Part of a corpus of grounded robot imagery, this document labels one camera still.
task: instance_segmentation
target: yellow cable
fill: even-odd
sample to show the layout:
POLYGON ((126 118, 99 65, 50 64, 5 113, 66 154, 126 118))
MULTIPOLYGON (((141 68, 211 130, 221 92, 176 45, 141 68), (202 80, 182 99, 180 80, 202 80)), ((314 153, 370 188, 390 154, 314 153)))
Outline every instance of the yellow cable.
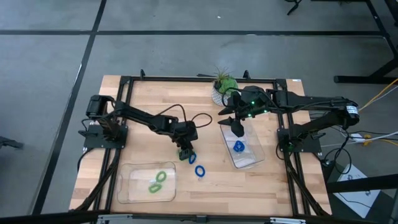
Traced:
POLYGON ((393 145, 395 145, 395 146, 398 146, 397 143, 395 143, 395 142, 393 142, 393 141, 390 141, 390 140, 386 140, 386 139, 378 139, 378 140, 379 140, 379 141, 385 141, 385 142, 391 143, 391 144, 393 144, 393 145))
POLYGON ((388 86, 386 86, 383 90, 380 91, 379 94, 377 94, 375 97, 373 97, 369 102, 367 102, 359 111, 365 109, 365 107, 369 106, 377 97, 379 97, 382 93, 384 93, 390 86, 392 86, 395 82, 398 82, 398 78, 396 78, 392 83, 390 83, 388 86))

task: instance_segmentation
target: blue rubber band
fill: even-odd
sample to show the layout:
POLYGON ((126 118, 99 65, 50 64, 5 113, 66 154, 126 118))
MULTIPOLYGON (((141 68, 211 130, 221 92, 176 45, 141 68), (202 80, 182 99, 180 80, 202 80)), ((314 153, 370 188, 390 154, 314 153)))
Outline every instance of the blue rubber band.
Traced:
POLYGON ((235 152, 243 152, 244 151, 244 144, 241 141, 236 141, 234 145, 235 152))
POLYGON ((197 159, 197 154, 196 153, 191 154, 191 156, 189 156, 189 160, 188 160, 189 164, 193 164, 196 159, 197 159))
POLYGON ((195 168, 195 173, 197 174, 198 177, 203 177, 203 176, 206 174, 206 171, 205 171, 205 168, 204 168, 203 166, 198 165, 198 166, 196 166, 196 168, 195 168), (198 169, 199 169, 199 168, 202 169, 202 171, 203 171, 202 174, 199 174, 199 173, 198 173, 198 169))

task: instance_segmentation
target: clear plastic container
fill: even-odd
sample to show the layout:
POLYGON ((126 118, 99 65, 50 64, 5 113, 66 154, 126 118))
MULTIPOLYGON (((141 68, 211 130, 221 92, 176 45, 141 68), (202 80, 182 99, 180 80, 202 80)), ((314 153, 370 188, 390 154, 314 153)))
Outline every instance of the clear plastic container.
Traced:
POLYGON ((175 198, 177 176, 173 162, 156 164, 124 164, 118 175, 118 201, 120 203, 169 202, 175 198), (159 172, 164 171, 163 181, 156 181, 159 172), (160 190, 150 192, 154 184, 160 190))
POLYGON ((240 138, 232 133, 230 126, 220 125, 220 128, 234 166, 237 169, 247 169, 263 161, 265 155, 251 122, 247 119, 242 121, 241 124, 244 127, 244 136, 240 138), (236 141, 241 141, 244 144, 243 151, 237 152, 234 150, 236 141))

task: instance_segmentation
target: wooden tabletop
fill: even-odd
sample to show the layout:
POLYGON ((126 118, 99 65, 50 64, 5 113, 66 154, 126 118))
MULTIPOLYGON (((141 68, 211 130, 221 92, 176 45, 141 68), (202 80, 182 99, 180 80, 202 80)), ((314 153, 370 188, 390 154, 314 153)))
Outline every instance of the wooden tabletop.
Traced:
MULTIPOLYGON (((115 98, 119 80, 120 76, 104 76, 99 93, 115 98)), ((250 85, 263 89, 272 88, 271 84, 250 83, 250 85)), ((304 95, 300 80, 287 80, 287 86, 289 91, 304 95)), ((213 103, 211 88, 212 84, 208 82, 134 82, 131 97, 133 107, 156 114, 173 104, 180 103, 185 108, 188 120, 202 112, 213 117, 213 122, 209 126, 198 129, 199 138, 192 142, 197 154, 195 164, 201 164, 206 169, 206 175, 198 180, 195 175, 195 165, 190 165, 187 160, 178 159, 177 147, 171 143, 169 137, 156 135, 148 127, 128 121, 129 132, 126 147, 121 153, 119 171, 123 164, 171 161, 176 167, 177 193, 171 202, 123 204, 119 203, 117 190, 115 190, 112 212, 292 215, 285 165, 275 156, 276 130, 279 127, 277 115, 266 113, 252 120, 251 123, 261 143, 265 160, 253 168, 238 170, 231 163, 220 126, 217 124, 217 121, 225 116, 217 115, 223 108, 213 103)), ((179 107, 172 108, 165 114, 183 119, 179 107)), ((298 111, 293 114, 293 118, 298 124, 310 121, 308 111, 298 111)), ((206 116, 195 118, 197 126, 207 122, 206 116)), ((300 155, 306 186, 323 209, 331 213, 319 161, 313 154, 301 153, 300 155)), ((103 156, 104 149, 94 149, 82 160, 70 208, 79 206, 97 184, 103 156)), ((107 192, 108 186, 105 186, 100 208, 104 207, 107 192)), ((302 201, 297 186, 296 195, 299 211, 302 212, 302 201)))

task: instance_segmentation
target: green ring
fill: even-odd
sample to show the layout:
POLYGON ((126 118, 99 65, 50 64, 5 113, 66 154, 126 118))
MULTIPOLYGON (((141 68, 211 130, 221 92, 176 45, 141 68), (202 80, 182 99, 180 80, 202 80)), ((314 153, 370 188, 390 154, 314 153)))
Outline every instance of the green ring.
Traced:
POLYGON ((167 177, 166 172, 160 171, 160 172, 158 172, 158 173, 156 174, 156 182, 161 183, 161 182, 163 182, 163 181, 166 179, 166 177, 167 177))
POLYGON ((161 188, 162 186, 160 184, 152 184, 151 186, 148 187, 148 190, 150 193, 153 194, 158 192, 161 188))

